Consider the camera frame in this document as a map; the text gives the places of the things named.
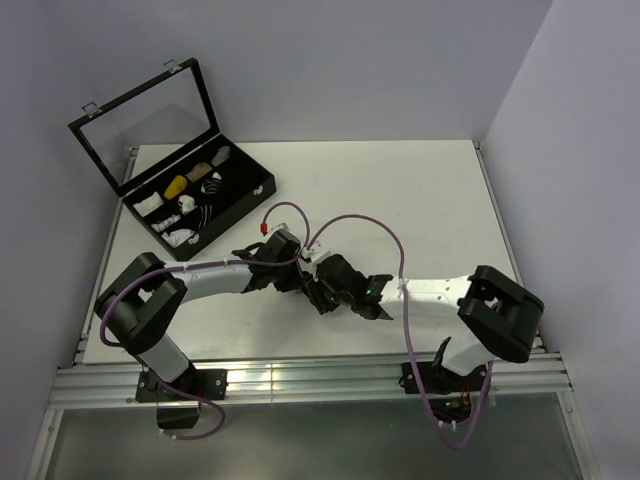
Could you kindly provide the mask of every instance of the box lid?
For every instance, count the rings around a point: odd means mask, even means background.
[[[83,107],[87,114],[69,124],[120,197],[220,133],[198,61],[170,63],[167,71],[118,98]],[[124,182],[123,153],[147,144],[183,146]]]

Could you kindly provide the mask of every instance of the tabletop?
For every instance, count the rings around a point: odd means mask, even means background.
[[[312,232],[327,220],[360,213],[386,223],[403,242],[407,278],[444,278],[492,265],[515,278],[505,239],[473,143],[455,141],[364,141],[240,143],[276,177],[278,191],[192,261],[221,258],[262,240],[259,225],[279,201],[300,205]],[[140,146],[133,174],[178,145]],[[164,248],[123,208],[103,275],[109,285],[140,253],[172,260]],[[287,223],[299,238],[304,224],[282,207],[270,225]],[[342,254],[365,276],[397,274],[398,250],[380,227],[345,220],[320,238],[323,248]],[[129,363],[120,348],[105,347],[94,315],[84,363]],[[461,320],[412,318],[414,348],[435,352],[448,336],[465,331]],[[215,295],[181,306],[169,335],[192,360],[255,360],[397,354],[406,351],[401,320],[365,320],[347,308],[318,315],[300,293],[272,287],[250,294]]]

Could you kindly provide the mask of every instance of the gray wall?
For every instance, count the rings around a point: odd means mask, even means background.
[[[68,362],[113,193],[66,128],[93,94],[35,0],[0,2],[0,478],[22,478]]]
[[[483,138],[551,0],[41,0],[100,100],[205,66],[236,141]]]
[[[605,478],[638,478],[640,3],[556,1],[486,138]]]

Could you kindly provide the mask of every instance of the black box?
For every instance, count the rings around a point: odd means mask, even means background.
[[[157,77],[100,107],[85,107],[85,111],[87,115],[69,128],[133,216],[176,260],[191,259],[276,191],[273,174],[220,132],[194,58],[171,63]],[[125,170],[131,166],[122,162],[124,149],[154,144],[183,146],[128,178]],[[213,166],[211,161],[221,147],[229,147],[230,156]],[[167,199],[164,193],[172,180],[185,177],[200,163],[209,164],[212,170],[193,182],[187,180],[184,191]],[[143,168],[142,161],[137,167]],[[203,193],[202,184],[215,172],[222,179],[210,191],[217,192]],[[142,216],[134,205],[154,192],[163,204]],[[182,214],[178,203],[182,195],[192,197],[197,208]],[[159,222],[175,215],[180,219],[164,231],[152,227],[156,224],[158,228]],[[161,236],[181,229],[194,234],[175,247]]]

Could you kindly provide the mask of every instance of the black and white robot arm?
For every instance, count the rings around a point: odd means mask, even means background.
[[[189,263],[162,262],[145,253],[103,292],[95,311],[103,318],[132,282],[154,270],[170,269],[171,273],[154,276],[126,294],[106,320],[108,330],[129,354],[183,391],[194,391],[195,368],[166,330],[185,302],[274,285],[280,292],[302,291],[320,314],[343,305],[369,320],[402,318],[397,277],[365,277],[341,255],[321,251],[317,245],[303,249],[297,261],[287,262],[300,246],[286,228],[279,228],[265,243],[207,263],[215,266],[190,268]],[[443,342],[429,375],[430,391],[447,392],[452,379],[455,383],[495,357],[516,363],[529,359],[544,305],[496,269],[480,266],[457,278],[401,281],[409,293],[411,316],[462,320],[467,327],[462,335]]]

